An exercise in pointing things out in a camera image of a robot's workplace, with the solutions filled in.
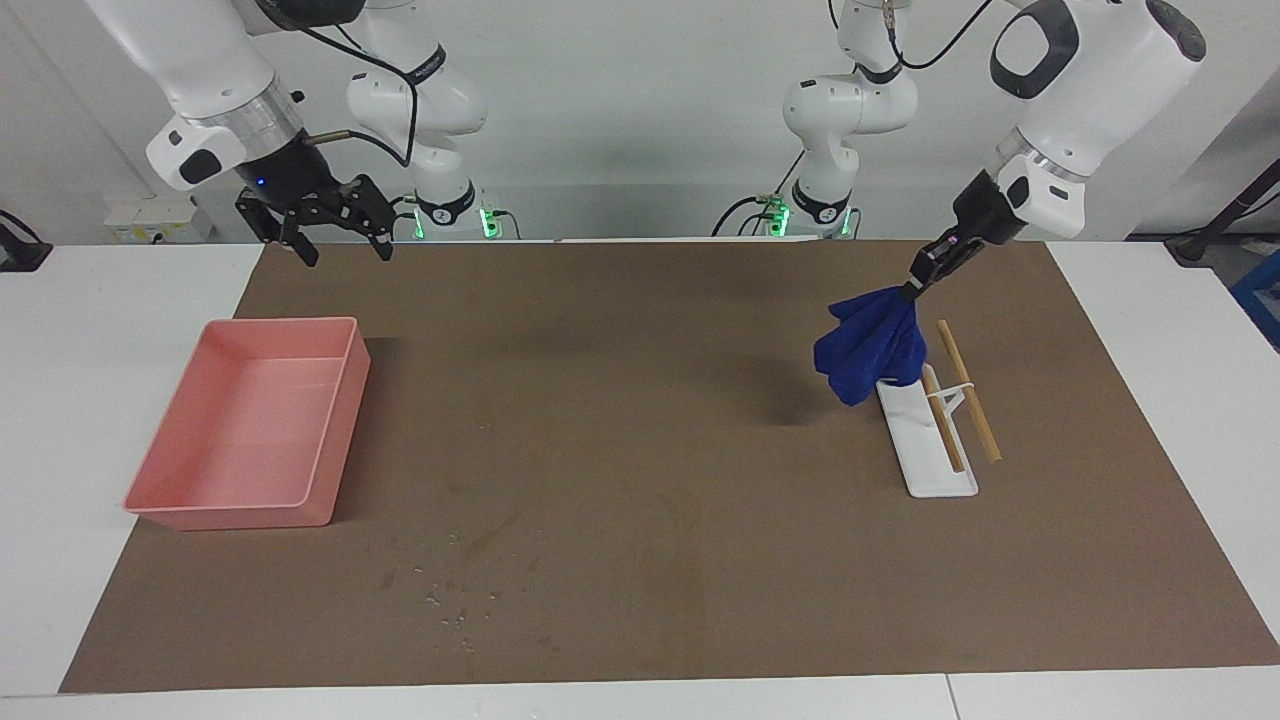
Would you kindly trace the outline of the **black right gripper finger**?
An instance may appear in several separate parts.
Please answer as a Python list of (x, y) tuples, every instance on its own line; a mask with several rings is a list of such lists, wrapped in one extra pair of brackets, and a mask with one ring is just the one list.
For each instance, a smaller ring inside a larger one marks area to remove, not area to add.
[(278, 243), (306, 266), (316, 266), (319, 251), (302, 232), (294, 209), (275, 210), (256, 196), (238, 196), (237, 211), (260, 243)]
[(380, 260), (393, 258), (396, 205), (387, 199), (370, 176), (356, 176), (337, 186), (335, 223), (343, 231), (361, 234)]

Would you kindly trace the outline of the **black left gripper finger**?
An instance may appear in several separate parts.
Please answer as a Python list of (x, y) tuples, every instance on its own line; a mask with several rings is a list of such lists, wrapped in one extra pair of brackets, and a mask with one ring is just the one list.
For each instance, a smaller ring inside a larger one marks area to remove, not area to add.
[(984, 240), (936, 240), (918, 251), (918, 296), (979, 254)]
[(913, 259), (905, 281), (905, 300), (916, 301), (928, 288), (952, 274), (963, 264), (960, 240), (936, 240)]

